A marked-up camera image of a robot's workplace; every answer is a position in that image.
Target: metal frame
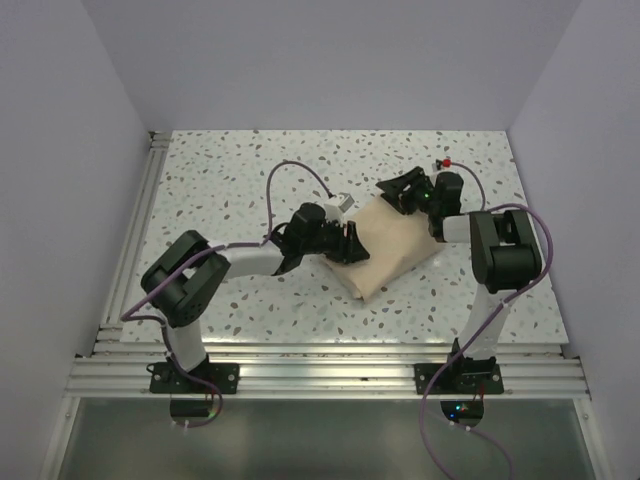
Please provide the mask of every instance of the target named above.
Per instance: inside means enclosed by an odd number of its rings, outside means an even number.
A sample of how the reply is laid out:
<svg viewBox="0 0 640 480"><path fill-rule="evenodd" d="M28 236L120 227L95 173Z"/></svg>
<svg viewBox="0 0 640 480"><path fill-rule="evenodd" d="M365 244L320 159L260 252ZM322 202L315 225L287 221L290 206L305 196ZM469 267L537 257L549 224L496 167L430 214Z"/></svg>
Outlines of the metal frame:
<svg viewBox="0 0 640 480"><path fill-rule="evenodd" d="M100 318L93 354L78 358L69 375L41 480L58 478L81 398L158 398L148 391L145 367L163 358L158 343L122 343L119 317L127 301L135 266L163 169L170 133L152 135L116 274ZM443 362L446 344L205 344L214 362L240 364L238 393L250 399L414 400L413 364ZM572 399L581 419L598 479L608 479L606 456L594 429L589 391L578 359L566 359L560 345L500 344L498 362L505 394L499 399ZM451 399L452 396L433 396Z"/></svg>
<svg viewBox="0 0 640 480"><path fill-rule="evenodd" d="M584 437L584 443L587 447L596 480L615 478L591 401L585 399L574 400L573 404L578 415L578 422L580 422L580 429L582 430L582 436Z"/></svg>

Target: cable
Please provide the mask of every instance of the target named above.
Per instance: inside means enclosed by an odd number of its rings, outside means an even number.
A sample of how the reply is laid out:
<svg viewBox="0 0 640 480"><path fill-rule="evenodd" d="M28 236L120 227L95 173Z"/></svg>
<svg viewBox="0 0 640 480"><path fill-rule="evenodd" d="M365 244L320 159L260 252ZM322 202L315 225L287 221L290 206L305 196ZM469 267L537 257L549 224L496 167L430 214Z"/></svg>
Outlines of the cable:
<svg viewBox="0 0 640 480"><path fill-rule="evenodd" d="M476 172L474 172L471 168L467 167L465 164L463 163L458 163L458 162L452 162L449 161L447 162L449 165L452 165L454 167L458 167L458 168L462 168L463 170L466 170L467 172L469 172L471 174L471 176L473 177L473 179L476 181L476 183L478 184L478 188L480 189L480 196L482 197L482 206L480 207L480 210L484 210L484 208L487 205L487 195L484 192L484 187L482 186L482 182L480 182L480 178L478 178L478 175L476 174Z"/></svg>
<svg viewBox="0 0 640 480"><path fill-rule="evenodd" d="M289 225L289 222L279 223L278 225L273 227L273 230L271 231L271 235L273 235L276 232L279 232L280 230L282 230L283 227L286 227L287 225Z"/></svg>
<svg viewBox="0 0 640 480"><path fill-rule="evenodd" d="M175 354L173 353L173 350L171 349L171 343L169 342L169 337L167 336L167 321L165 319L157 315L131 315L127 318L125 318L123 315L123 317L121 318L121 321L124 323L135 322L139 320L152 320L154 322L158 322L162 330L162 340L164 341L165 347L167 348L167 356L171 359L171 361L176 366L180 374L185 378L191 380L192 382L196 382L201 385L204 385L205 387L211 390L214 396L217 396L220 399L220 402L218 403L218 407L216 408L215 412L211 412L211 414L206 420L202 422L185 422L185 423L176 422L176 423L185 428L197 428L197 427L204 427L205 425L208 425L211 422L213 422L222 411L223 399L222 399L222 392L220 391L220 389L212 382L207 382L206 380L202 380L193 375L190 375L188 372L184 371L184 369L180 366L180 364L178 363L178 360L176 359Z"/></svg>
<svg viewBox="0 0 640 480"><path fill-rule="evenodd" d="M447 368L449 368L449 366L451 366L458 358L460 358L464 354L464 352L473 344L473 342L480 335L482 335L482 332L491 324L491 322L504 309L504 305L509 303L509 302L512 302L513 300L515 300L517 297L519 297L523 293L528 292L533 287L538 285L542 281L542 279L549 273L549 269L551 268L551 263L553 262L553 254L554 254L554 252L553 252L553 240L551 238L551 232L549 231L549 227L547 227L546 223L544 223L542 218L540 218L540 216L537 213L535 213L533 210L531 210L529 207L527 207L525 205L521 205L519 203L505 203L503 205L498 205L496 207L492 207L487 211L488 212L495 212L496 210L503 210L505 208L517 208L519 210L523 210L523 211L527 212L529 215L531 215L535 219L535 221L538 223L538 225L540 225L540 228L542 228L542 231L544 232L544 236L545 236L546 241L547 241L547 250L548 250L548 252L547 252L547 262L546 262L544 268L542 269L542 271L540 272L540 275L538 275L538 277L535 280L533 280L531 283L529 283L528 285L526 285L522 289L520 289L520 290L518 290L516 292L513 292L510 295L508 295L502 301L502 303L500 303L495 308L495 310L493 312L491 312L491 314L487 317L487 319L480 326L480 328L478 328L476 333L474 333L471 336L469 341L465 345L463 345L462 348L455 355L453 355L444 365L442 365L438 369L438 371L435 373L435 375L433 377L431 377L431 380L427 384L427 388L425 389L424 394L422 395L422 400L420 401L420 416L419 416L419 420L420 420L420 436L422 437L422 443L424 443L424 446L427 449L427 452L431 456L431 459L436 464L436 466L442 471L442 473L444 473L447 476L447 478L449 478L451 480L456 480L455 475L438 459L437 455L433 451L433 447L432 447L431 443L429 442L429 439L427 437L427 433L426 433L425 428L424 428L424 413L425 413L425 409L426 409L426 405L427 405L427 396L429 395L431 389L435 385L435 382L438 379L438 377L440 377L440 375L442 375L442 373ZM490 442L496 448L498 448L498 450L500 450L500 452L506 458L507 463L509 464L509 480L512 480L514 478L514 469L513 469L513 459L511 458L511 455L509 455L509 453L504 449L504 447L502 445L500 445L500 443L498 443L497 440L493 439L488 434L480 432L480 431L477 431L477 430L471 430L471 432L473 432L475 435L478 435L478 436L486 439L488 442Z"/></svg>
<svg viewBox="0 0 640 480"><path fill-rule="evenodd" d="M267 234L265 235L264 240L262 241L262 245L264 245L269 241L269 239L271 238L271 234L273 233L273 215L271 211L271 180L273 179L273 174L276 173L276 171L279 168L282 168L285 165L296 165L298 167L304 168L306 171L308 171L309 173L311 173L311 175L315 177L315 179L318 181L320 186L322 186L324 191L327 192L327 195L329 196L329 198L333 197L333 193L331 193L331 190L329 190L329 187L327 187L327 184L324 183L324 181L320 178L320 175L314 172L311 167L305 165L302 162L297 162L295 160L283 160L282 162L277 164L275 167L271 169L271 171L269 172L269 176L267 177L267 216L269 218L267 219L267 224L268 224Z"/></svg>
<svg viewBox="0 0 640 480"><path fill-rule="evenodd" d="M186 370L184 370L182 368L182 366L178 362L178 359L177 359L175 353L173 353L173 350L171 348L171 343L169 342L169 337L167 336L167 321L165 319L163 319L163 318L161 318L159 316L156 316L156 315L134 315L134 314L138 310L140 310L142 307L144 307L147 303L152 301L164 288L166 288L166 286L169 283L171 283L176 278L178 278L186 269L191 267L191 265L193 265L195 262L197 262L201 258L209 256L209 255L211 255L212 253L215 253L215 252L226 250L228 248L261 247L265 243L267 243L269 241L269 238L271 237L273 231L274 231L274 229L273 229L273 218L272 218L272 206L271 206L271 180L272 180L273 174L276 172L276 170L278 170L279 168L281 168L281 167L283 167L285 165L296 165L298 167L304 168L305 170L310 172L315 177L315 179L320 183L322 188L327 192L327 195L329 195L330 198L333 197L333 194L329 190L329 187L324 183L324 181L320 178L320 176L315 171L313 171L313 169L311 169L311 167L308 167L304 163L297 162L295 160L285 160L285 161L280 162L279 164L277 164L275 167L273 167L271 169L271 172L269 172L269 176L267 177L266 203L267 203L267 214L268 214L269 218L268 218L267 234L265 235L265 238L264 238L264 240L262 242L234 242L234 243L229 243L229 244L226 244L226 245L224 245L224 244L223 245L216 245L215 247L210 247L210 248L208 248L206 250L203 250L203 251L201 251L199 253L196 253L195 255L193 255L190 258L188 258L182 265L180 265L176 269L176 271L174 271L171 275L169 275L156 288L154 288L144 298L142 298L140 301L138 301L133 307L131 307L126 312L124 312L124 314L122 314L122 316L120 317L120 320L123 323L139 321L139 320L151 320L151 321L158 322L160 324L160 328L161 328L161 331L162 331L162 340L164 341L165 347L167 348L167 354L168 354L169 358L171 359L171 361L173 362L173 364L175 365L175 367L178 370L178 372L180 372L180 375L182 375L183 377L191 380L192 382L198 383L200 385L204 385L205 387L211 389L213 394L217 395L218 398L220 399L220 402L218 404L218 408L216 409L216 411L213 412L205 421L196 422L196 423L185 422L183 424L183 426L185 428L203 427L203 426L208 425L209 423L211 423L215 418L217 418L218 415L220 414L220 412L222 411L222 405L223 405L222 392L220 392L220 389L216 385L214 385L212 382L208 382L206 380L202 380L201 378L198 378L198 377L195 377L193 375L190 375ZM276 227L276 230L278 228L280 228L281 226L284 226L284 225L285 224L278 225Z"/></svg>

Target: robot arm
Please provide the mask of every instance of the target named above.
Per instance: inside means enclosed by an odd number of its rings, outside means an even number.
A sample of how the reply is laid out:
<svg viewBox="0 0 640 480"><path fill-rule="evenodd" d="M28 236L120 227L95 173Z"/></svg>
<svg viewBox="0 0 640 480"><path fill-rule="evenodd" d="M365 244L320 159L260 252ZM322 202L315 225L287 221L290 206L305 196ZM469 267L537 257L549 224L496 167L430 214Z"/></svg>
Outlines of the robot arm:
<svg viewBox="0 0 640 480"><path fill-rule="evenodd" d="M471 246L471 263L478 287L469 319L454 341L453 356L505 298L540 274L541 255L528 216L519 210L460 215L463 181L452 172L441 172L433 178L416 167L377 186L383 191L382 197L398 212L406 215L420 210L427 214L429 231L438 242ZM495 355L509 310L506 305L464 355L438 378L436 389L440 393L473 394L479 387L486 393L504 391ZM426 385L430 374L439 367L437 364L416 365L416 377L426 378L423 382Z"/></svg>
<svg viewBox="0 0 640 480"><path fill-rule="evenodd" d="M307 254L324 254L345 264L368 259L355 223L342 223L343 213L352 204L351 196L345 194L331 198L324 208L304 203L285 228L276 229L264 244L212 253L193 265L190 276L183 273L167 284L151 303L167 319L167 339L182 369L201 378L208 376L199 317L223 281L247 275L282 275L300 265ZM153 291L188 258L209 248L198 232L185 232L145 272L142 288L147 293Z"/></svg>

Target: mounting plate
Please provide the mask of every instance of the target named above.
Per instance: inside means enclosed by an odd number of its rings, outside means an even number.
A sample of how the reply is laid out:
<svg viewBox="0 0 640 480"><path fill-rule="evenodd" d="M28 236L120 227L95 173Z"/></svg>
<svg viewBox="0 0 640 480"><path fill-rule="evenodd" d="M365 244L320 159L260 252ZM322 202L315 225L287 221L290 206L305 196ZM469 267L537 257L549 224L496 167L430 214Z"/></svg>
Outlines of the mounting plate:
<svg viewBox="0 0 640 480"><path fill-rule="evenodd" d="M424 393L429 381L442 365L442 363L416 363L413 366L416 392L419 395ZM444 372L429 393L434 395L474 395L478 393L480 385L484 385L484 395L500 395L504 393L502 372L498 364L494 365L490 377L478 380L472 385L462 385L459 382L454 382L451 375L447 375L447 372Z"/></svg>
<svg viewBox="0 0 640 480"><path fill-rule="evenodd" d="M158 394L205 393L206 387L183 378L171 362L158 362L147 365L151 373L149 392ZM207 365L208 377L224 395L234 395L238 389L240 366L237 363L210 363Z"/></svg>

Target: folded towel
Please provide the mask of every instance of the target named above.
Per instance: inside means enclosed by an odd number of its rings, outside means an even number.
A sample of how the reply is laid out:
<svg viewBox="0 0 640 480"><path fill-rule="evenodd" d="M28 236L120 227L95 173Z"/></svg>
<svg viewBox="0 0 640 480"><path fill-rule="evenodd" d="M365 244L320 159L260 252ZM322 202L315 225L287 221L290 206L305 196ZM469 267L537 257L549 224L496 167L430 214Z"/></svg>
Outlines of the folded towel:
<svg viewBox="0 0 640 480"><path fill-rule="evenodd" d="M429 220L421 212L401 215L375 197L350 218L371 258L352 265L325 259L354 298L368 302L396 277L442 249L429 234Z"/></svg>

